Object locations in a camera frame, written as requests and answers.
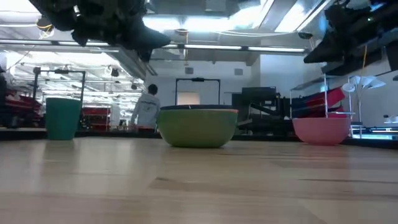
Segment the fluorescent light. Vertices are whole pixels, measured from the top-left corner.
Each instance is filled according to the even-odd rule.
[[[304,21],[304,7],[296,2],[282,19],[275,32],[293,32]]]
[[[359,134],[354,134],[353,138],[359,139],[359,138],[361,138],[361,136]],[[384,134],[363,134],[362,139],[392,140],[392,136],[384,135]]]
[[[37,25],[36,24],[0,24],[0,27],[20,28],[20,27],[37,27]]]
[[[263,5],[259,17],[253,22],[252,28],[261,26],[262,22],[268,15],[269,10],[271,9],[274,0],[267,0],[266,3]]]
[[[185,49],[241,50],[242,47],[241,46],[185,44]]]
[[[112,49],[90,49],[90,52],[93,53],[119,53],[119,50],[112,50]]]
[[[372,131],[373,133],[398,133],[398,131]]]
[[[60,45],[68,45],[68,46],[80,46],[80,44],[74,41],[58,41]],[[87,42],[87,47],[108,47],[109,44],[104,42]]]
[[[51,45],[47,40],[0,40],[0,44]]]
[[[178,48],[178,45],[177,44],[168,44],[166,46],[163,46],[163,48],[165,48],[165,49],[176,49],[176,48]]]
[[[16,78],[15,81],[34,81],[33,78]],[[37,80],[38,82],[81,82],[81,80],[61,80],[61,79],[54,79],[54,78],[40,78]],[[86,83],[118,83],[121,82],[118,80],[86,80]]]
[[[58,94],[58,93],[78,93],[80,94],[80,90],[43,90],[44,93],[46,94]],[[112,93],[109,93],[108,91],[84,91],[84,94],[90,94],[90,95],[104,95],[104,93],[107,93],[108,95],[137,95],[136,97],[139,97],[141,95],[141,91],[114,91]]]
[[[305,49],[285,48],[285,47],[248,47],[250,51],[269,51],[269,52],[289,52],[289,53],[303,53]]]
[[[253,24],[257,15],[261,13],[262,6],[253,6],[239,10],[229,19],[234,27],[248,27]]]
[[[183,25],[190,32],[216,32],[231,30],[234,27],[228,18],[211,18],[203,16],[188,17]]]
[[[181,28],[180,21],[174,17],[144,17],[142,18],[145,26],[163,32],[165,30],[175,30]]]
[[[326,0],[324,3],[322,3],[306,20],[301,23],[296,30],[301,31],[304,29],[330,2],[331,0]]]

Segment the red machine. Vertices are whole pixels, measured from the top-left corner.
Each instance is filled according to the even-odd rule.
[[[87,120],[92,130],[95,131],[109,130],[109,116],[111,114],[111,108],[84,107],[82,111],[83,111],[83,119]]]
[[[3,124],[3,126],[44,128],[43,106],[33,98],[22,96],[17,90],[7,89],[5,106],[2,115],[14,124]]]

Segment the dark hair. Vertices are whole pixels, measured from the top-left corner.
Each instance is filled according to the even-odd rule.
[[[157,93],[157,86],[155,84],[150,84],[148,86],[148,93],[152,95],[156,95]]]

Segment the ceiling light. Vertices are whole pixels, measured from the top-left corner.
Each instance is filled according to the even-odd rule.
[[[308,18],[306,18],[301,25],[296,29],[297,31],[301,31],[304,29],[329,3],[331,0],[326,0],[323,2],[313,13],[310,14]]]
[[[27,45],[51,45],[48,40],[0,40],[0,44],[27,44]]]
[[[319,0],[313,8],[305,10],[304,2],[296,2],[282,19],[275,32],[293,32],[304,29],[332,0]]]
[[[176,49],[176,48],[178,48],[178,45],[177,44],[168,44],[166,46],[163,46],[163,48],[165,48],[165,49]]]
[[[249,51],[257,52],[287,52],[287,53],[304,53],[305,49],[285,48],[285,47],[248,47]]]
[[[16,78],[15,81],[34,81],[33,78]],[[81,80],[62,80],[55,78],[40,78],[37,81],[39,82],[81,82]],[[118,80],[86,80],[86,83],[121,83]]]
[[[234,28],[249,27],[253,24],[253,21],[261,13],[262,6],[253,6],[239,10],[233,14],[229,20],[231,21]]]
[[[252,28],[254,27],[260,27],[261,24],[263,23],[264,19],[268,15],[269,10],[271,9],[272,4],[274,3],[274,0],[267,0],[265,4],[261,4],[263,7],[261,9],[260,15],[258,18],[253,22]]]
[[[46,94],[57,94],[57,93],[78,93],[80,94],[81,91],[78,90],[43,90],[44,93]],[[141,95],[140,90],[131,90],[129,92],[127,91],[114,91],[112,93],[109,93],[108,91],[85,91],[85,94],[90,94],[90,95],[129,95],[131,97],[139,97]]]
[[[241,46],[185,44],[185,49],[241,50]]]
[[[145,26],[163,32],[165,30],[175,30],[181,28],[180,21],[174,17],[149,17],[142,18]]]
[[[296,2],[282,19],[275,32],[293,32],[304,21],[304,7]]]
[[[117,49],[90,49],[90,52],[93,53],[119,53],[119,50]]]
[[[215,31],[226,31],[231,30],[231,21],[228,18],[212,18],[203,16],[192,16],[188,17],[183,25],[184,29],[190,32],[215,32]]]
[[[58,41],[60,45],[68,45],[68,46],[80,46],[77,42],[74,41]],[[108,47],[109,44],[104,42],[87,42],[87,47]]]

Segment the green bowl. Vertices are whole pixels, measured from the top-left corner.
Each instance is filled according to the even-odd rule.
[[[218,148],[234,135],[238,111],[221,105],[162,108],[157,127],[162,138],[175,147]]]

